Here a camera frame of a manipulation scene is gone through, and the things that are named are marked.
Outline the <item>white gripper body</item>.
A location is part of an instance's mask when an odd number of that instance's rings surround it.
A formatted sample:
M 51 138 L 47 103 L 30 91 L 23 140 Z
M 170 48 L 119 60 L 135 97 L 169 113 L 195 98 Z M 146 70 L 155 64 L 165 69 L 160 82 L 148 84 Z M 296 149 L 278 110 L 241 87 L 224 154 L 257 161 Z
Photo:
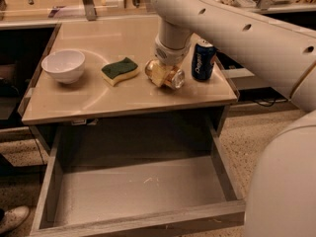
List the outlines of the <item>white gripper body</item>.
M 155 38 L 155 56 L 165 65 L 180 64 L 190 50 L 192 34 L 186 28 L 161 20 Z

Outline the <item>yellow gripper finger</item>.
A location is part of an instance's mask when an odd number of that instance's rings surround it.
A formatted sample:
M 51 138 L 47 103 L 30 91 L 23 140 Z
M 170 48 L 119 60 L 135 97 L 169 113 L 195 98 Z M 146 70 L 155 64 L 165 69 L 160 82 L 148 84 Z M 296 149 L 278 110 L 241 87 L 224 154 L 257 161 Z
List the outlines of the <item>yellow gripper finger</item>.
M 151 60 L 148 65 L 150 72 L 149 78 L 158 87 L 164 84 L 164 81 L 172 71 L 173 67 L 170 65 L 165 65 L 159 60 Z

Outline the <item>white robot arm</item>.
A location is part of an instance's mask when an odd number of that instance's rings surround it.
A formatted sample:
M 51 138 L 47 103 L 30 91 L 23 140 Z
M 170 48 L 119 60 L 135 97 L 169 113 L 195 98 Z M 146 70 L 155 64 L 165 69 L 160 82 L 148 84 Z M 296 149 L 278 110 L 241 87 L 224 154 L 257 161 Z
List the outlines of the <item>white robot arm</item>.
M 261 154 L 244 237 L 316 237 L 316 37 L 313 31 L 213 0 L 151 0 L 158 59 L 181 62 L 197 34 L 306 112 Z

